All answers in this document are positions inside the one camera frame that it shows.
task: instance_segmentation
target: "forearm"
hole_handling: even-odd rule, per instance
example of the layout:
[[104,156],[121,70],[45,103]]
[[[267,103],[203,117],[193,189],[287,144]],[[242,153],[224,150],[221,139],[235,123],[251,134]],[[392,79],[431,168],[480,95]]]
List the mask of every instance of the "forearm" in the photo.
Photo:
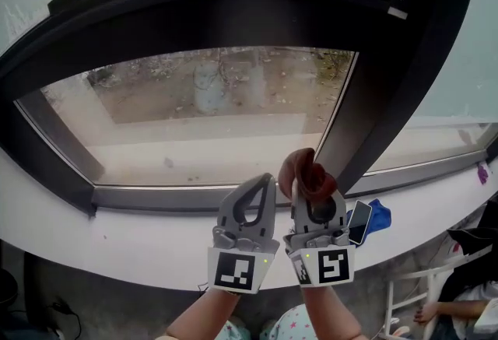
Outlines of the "forearm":
[[178,340],[213,340],[232,315],[239,296],[219,289],[208,290],[166,330]]
[[332,287],[303,289],[303,298],[318,340],[366,340]]
[[479,319],[488,305],[487,300],[453,301],[451,303],[438,303],[439,315],[451,315],[461,319]]

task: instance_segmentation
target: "white chair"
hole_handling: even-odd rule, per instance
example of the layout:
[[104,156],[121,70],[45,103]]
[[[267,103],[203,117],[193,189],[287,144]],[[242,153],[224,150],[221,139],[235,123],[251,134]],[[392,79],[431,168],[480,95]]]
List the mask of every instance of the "white chair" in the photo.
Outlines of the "white chair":
[[[441,294],[444,283],[455,268],[474,261],[475,259],[480,258],[485,254],[488,254],[491,251],[492,247],[492,245],[485,247],[484,249],[477,251],[474,254],[459,255],[449,258],[444,262],[442,266],[437,268],[398,275],[391,279],[388,283],[388,307],[386,309],[384,329],[379,334],[379,337],[385,338],[386,340],[405,340],[403,337],[390,335],[393,311],[409,304],[416,303],[420,300],[424,300],[427,303],[437,301]],[[421,279],[424,277],[427,279],[427,290],[425,292],[411,297],[407,300],[403,300],[400,303],[393,304],[393,300],[395,298],[395,282],[409,279]],[[425,326],[423,331],[423,338],[421,340],[429,340],[430,336],[433,333],[434,327],[436,326],[436,322],[437,319],[434,318]]]

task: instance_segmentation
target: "black window frame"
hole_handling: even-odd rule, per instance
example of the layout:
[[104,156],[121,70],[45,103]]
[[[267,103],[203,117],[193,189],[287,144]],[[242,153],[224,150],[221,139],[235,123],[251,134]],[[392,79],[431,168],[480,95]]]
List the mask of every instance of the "black window frame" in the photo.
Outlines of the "black window frame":
[[[41,87],[85,70],[168,52],[249,45],[342,49],[358,55],[317,161],[336,176],[343,193],[365,193],[368,186],[356,193],[349,190],[363,181],[363,174],[426,95],[458,35],[468,2],[71,0],[0,57],[0,106],[6,124],[0,145],[42,185],[90,216],[97,207],[216,211],[230,187],[185,190],[91,183],[68,163],[63,152],[47,144],[17,100],[29,93],[36,99]],[[340,20],[323,20],[328,17]],[[385,51],[390,52],[389,59]],[[46,108],[45,114],[50,116],[50,108]],[[65,125],[57,126],[61,126],[58,131],[64,140],[68,136],[65,142],[77,148],[78,141],[68,135]],[[73,161],[77,166],[102,170],[86,150],[78,156]],[[457,166],[444,172],[463,168]],[[279,205],[288,205],[281,197]]]

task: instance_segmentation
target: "tiled floor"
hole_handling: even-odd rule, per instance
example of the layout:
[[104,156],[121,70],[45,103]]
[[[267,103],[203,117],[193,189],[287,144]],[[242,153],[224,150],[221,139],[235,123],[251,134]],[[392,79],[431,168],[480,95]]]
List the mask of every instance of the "tiled floor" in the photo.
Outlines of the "tiled floor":
[[[478,213],[465,220],[474,221]],[[369,338],[381,328],[384,319],[386,283],[395,272],[410,272],[441,261],[450,248],[450,239],[443,234],[414,251],[391,261],[356,273],[355,281],[335,289],[346,306],[357,316]],[[4,246],[4,267],[22,285],[22,252]],[[64,299],[82,320],[81,339],[145,340],[164,332],[166,326],[193,303],[197,292],[157,289],[141,286],[88,272],[68,268],[43,259],[37,259],[35,272],[46,304]],[[401,289],[408,294],[415,283]],[[302,303],[297,286],[264,290],[254,296],[243,296],[235,315],[257,333],[268,319],[277,319],[286,310]],[[22,298],[15,305],[22,309]],[[75,337],[77,323],[74,317],[55,315],[67,339]]]

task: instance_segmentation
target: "phone screen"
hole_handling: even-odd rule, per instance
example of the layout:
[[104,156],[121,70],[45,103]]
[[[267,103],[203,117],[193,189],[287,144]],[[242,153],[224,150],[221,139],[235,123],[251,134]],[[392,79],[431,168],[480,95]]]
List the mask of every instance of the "phone screen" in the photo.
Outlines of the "phone screen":
[[360,201],[356,202],[355,209],[349,219],[349,240],[355,244],[361,244],[365,236],[366,225],[370,219],[372,208]]

